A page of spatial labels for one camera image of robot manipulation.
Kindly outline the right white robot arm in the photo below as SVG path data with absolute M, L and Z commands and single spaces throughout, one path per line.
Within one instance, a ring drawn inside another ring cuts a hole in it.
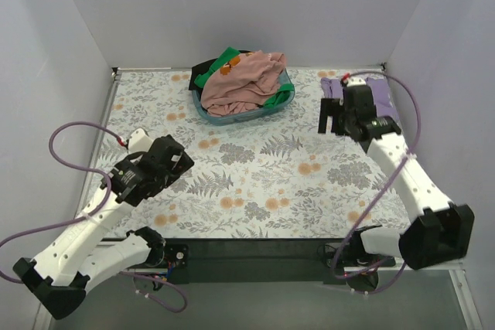
M 323 98 L 319 133 L 348 136 L 388 177 L 384 189 L 393 189 L 409 218 L 405 230 L 369 226 L 354 230 L 344 239 L 338 253 L 355 264 L 367 266 L 377 256 L 399 257 L 411 269 L 419 270 L 459 260 L 466 256 L 473 231 L 474 213 L 455 204 L 429 178 L 406 145 L 401 129 L 390 116 L 378 116 L 368 85 L 347 85 L 342 98 Z

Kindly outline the purple t shirt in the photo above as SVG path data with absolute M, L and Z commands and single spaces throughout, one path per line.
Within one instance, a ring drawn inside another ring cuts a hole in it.
M 392 103 L 390 87 L 384 79 L 374 79 L 366 77 L 364 79 L 371 88 L 374 103 L 379 116 L 395 116 L 397 111 Z M 339 79 L 330 79 L 323 77 L 320 80 L 325 98 L 342 99 L 343 87 Z

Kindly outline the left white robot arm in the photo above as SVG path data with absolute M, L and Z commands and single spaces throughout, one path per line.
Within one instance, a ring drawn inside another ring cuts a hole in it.
M 128 155 L 101 180 L 80 211 L 79 222 L 33 258 L 19 259 L 14 272 L 57 320 L 72 314 L 96 286 L 129 267 L 163 269 L 169 276 L 171 270 L 185 265 L 187 248 L 167 246 L 147 226 L 128 231 L 113 246 L 96 247 L 142 201 L 170 187 L 193 165 L 185 148 L 171 136 L 151 139 L 142 129 L 135 131 Z

